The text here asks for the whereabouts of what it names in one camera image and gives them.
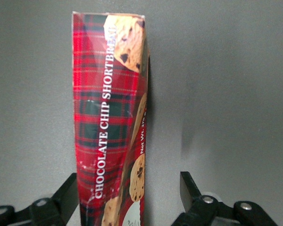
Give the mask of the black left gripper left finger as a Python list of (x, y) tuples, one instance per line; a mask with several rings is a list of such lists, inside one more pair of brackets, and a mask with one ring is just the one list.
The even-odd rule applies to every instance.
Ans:
[(1, 205), (0, 226), (65, 226), (77, 206), (77, 174), (72, 173), (51, 197), (40, 198), (21, 211)]

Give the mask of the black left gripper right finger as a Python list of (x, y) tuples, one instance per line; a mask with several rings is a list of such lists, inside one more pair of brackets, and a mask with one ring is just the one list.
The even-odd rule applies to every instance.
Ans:
[(184, 212), (174, 226), (277, 226), (254, 202), (237, 201), (229, 207), (214, 196), (202, 194), (187, 171), (180, 172), (180, 196)]

